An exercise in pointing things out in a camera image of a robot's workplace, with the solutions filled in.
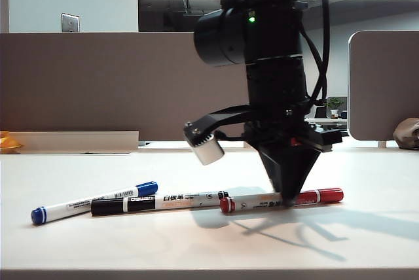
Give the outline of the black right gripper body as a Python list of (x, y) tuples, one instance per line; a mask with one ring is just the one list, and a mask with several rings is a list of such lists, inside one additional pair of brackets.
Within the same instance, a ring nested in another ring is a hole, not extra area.
[(297, 109), (248, 109), (244, 111), (244, 141), (259, 152), (308, 149), (329, 152), (340, 143), (339, 131), (305, 121)]

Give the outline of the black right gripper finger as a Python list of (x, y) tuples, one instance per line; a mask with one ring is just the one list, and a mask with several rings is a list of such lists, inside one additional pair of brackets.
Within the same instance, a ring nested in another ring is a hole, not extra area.
[(282, 167), (283, 192), (282, 205), (292, 207), (296, 204), (297, 196), (315, 164), (320, 151), (306, 145), (281, 147), (280, 164)]
[(280, 164), (281, 148), (276, 145), (261, 145), (257, 151), (274, 191), (283, 192), (282, 167)]

